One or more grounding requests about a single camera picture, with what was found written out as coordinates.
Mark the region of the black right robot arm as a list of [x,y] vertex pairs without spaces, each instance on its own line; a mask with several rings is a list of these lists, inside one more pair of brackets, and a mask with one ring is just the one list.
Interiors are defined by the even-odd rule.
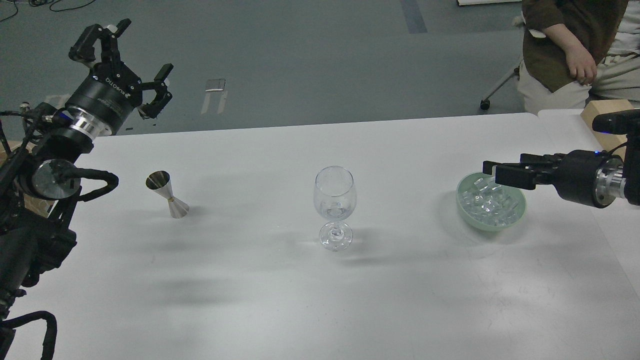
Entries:
[[608,152],[521,153],[518,162],[484,161],[482,173],[499,185],[526,191],[551,185],[565,201],[588,207],[606,208],[615,199],[639,205],[639,162]]

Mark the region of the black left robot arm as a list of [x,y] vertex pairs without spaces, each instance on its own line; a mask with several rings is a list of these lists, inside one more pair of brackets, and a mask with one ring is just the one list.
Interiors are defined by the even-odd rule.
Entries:
[[78,203],[89,202],[116,189],[119,178],[106,170],[76,166],[90,153],[98,137],[116,135],[137,111],[155,119],[173,98],[166,79],[173,64],[162,66],[153,80],[144,82],[121,59],[118,41],[131,24],[88,26],[71,46],[68,56],[85,65],[83,82],[60,108],[47,102],[2,117],[18,117],[24,136],[1,146],[1,358],[5,359],[16,330],[45,321],[41,358],[50,360],[57,343],[55,315],[39,310],[9,318],[10,308],[42,274],[57,269],[77,244],[70,229]]

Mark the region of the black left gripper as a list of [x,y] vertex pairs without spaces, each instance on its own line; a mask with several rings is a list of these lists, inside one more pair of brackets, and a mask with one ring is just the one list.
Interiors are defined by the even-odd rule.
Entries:
[[[124,18],[117,25],[98,23],[86,27],[68,51],[69,59],[89,68],[89,74],[65,102],[71,112],[83,111],[116,135],[135,107],[143,119],[157,119],[173,95],[166,84],[174,65],[166,63],[153,80],[141,82],[121,60],[119,37],[131,25]],[[154,91],[151,102],[142,104],[142,92]]]

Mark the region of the person's bare hand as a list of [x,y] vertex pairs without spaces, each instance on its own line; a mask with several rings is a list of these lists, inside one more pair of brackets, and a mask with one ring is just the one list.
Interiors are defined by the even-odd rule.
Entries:
[[580,43],[564,52],[570,77],[580,85],[591,85],[597,77],[597,65],[590,53]]

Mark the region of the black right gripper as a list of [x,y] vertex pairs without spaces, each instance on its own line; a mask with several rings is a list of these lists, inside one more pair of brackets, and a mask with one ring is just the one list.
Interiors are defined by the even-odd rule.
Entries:
[[606,208],[615,199],[626,198],[623,166],[617,155],[574,150],[567,154],[521,153],[516,162],[483,161],[482,173],[494,176],[499,185],[526,191],[553,185],[566,201]]

